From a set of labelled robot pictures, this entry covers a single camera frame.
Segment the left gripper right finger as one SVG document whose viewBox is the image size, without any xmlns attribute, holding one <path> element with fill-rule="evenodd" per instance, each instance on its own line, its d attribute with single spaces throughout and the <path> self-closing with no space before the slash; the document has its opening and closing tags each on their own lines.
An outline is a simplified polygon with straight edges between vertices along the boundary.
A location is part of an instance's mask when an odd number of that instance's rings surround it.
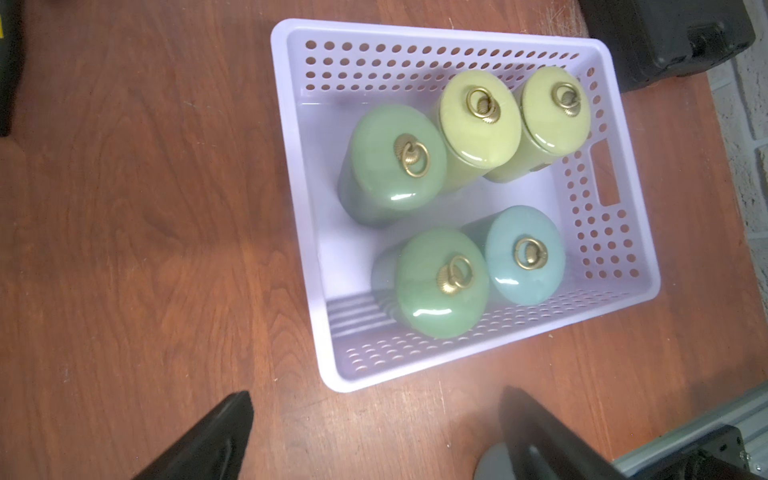
<svg viewBox="0 0 768 480">
<path fill-rule="evenodd" d="M 622 479 L 624 475 L 536 399 L 502 392 L 499 420 L 517 479 Z"/>
</svg>

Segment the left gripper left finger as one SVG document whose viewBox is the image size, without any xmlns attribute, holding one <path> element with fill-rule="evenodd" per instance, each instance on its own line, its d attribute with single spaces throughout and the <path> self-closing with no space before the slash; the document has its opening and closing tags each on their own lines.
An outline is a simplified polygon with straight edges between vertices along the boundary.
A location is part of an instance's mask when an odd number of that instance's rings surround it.
<svg viewBox="0 0 768 480">
<path fill-rule="evenodd" d="M 156 460 L 138 479 L 236 479 L 254 419 L 247 391 L 228 395 Z"/>
</svg>

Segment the blue-grey canister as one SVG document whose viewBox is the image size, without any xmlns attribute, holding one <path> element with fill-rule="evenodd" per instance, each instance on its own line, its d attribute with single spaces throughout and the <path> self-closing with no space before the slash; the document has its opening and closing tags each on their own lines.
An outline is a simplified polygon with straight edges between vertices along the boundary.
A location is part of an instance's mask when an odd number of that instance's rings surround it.
<svg viewBox="0 0 768 480">
<path fill-rule="evenodd" d="M 557 226 L 540 210 L 512 206 L 464 225 L 490 278 L 490 306 L 538 305 L 560 287 L 566 252 Z"/>
</svg>

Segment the lilac perforated plastic basket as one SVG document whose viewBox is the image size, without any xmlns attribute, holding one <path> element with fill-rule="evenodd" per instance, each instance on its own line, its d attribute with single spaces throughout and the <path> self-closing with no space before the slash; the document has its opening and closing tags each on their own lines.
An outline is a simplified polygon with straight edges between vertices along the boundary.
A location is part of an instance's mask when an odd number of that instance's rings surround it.
<svg viewBox="0 0 768 480">
<path fill-rule="evenodd" d="M 351 392 L 653 299 L 660 272 L 612 55 L 599 40 L 286 19 L 271 34 L 287 171 L 320 376 Z M 379 105 L 428 112 L 463 71 L 518 90 L 553 66 L 584 87 L 585 144 L 506 184 L 478 179 L 382 228 L 356 223 L 337 182 L 353 130 Z M 479 324 L 437 340 L 392 319 L 371 286 L 386 251 L 434 227 L 505 208 L 558 228 L 565 277 L 541 304 L 491 303 Z"/>
</svg>

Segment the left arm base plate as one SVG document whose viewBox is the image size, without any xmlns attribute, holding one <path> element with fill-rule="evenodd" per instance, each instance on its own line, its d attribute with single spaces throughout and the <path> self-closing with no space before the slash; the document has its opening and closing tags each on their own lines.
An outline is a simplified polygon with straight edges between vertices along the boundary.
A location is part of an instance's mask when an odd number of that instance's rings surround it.
<svg viewBox="0 0 768 480">
<path fill-rule="evenodd" d="M 750 470 L 741 431 L 725 425 L 641 469 L 631 479 L 760 479 Z"/>
</svg>

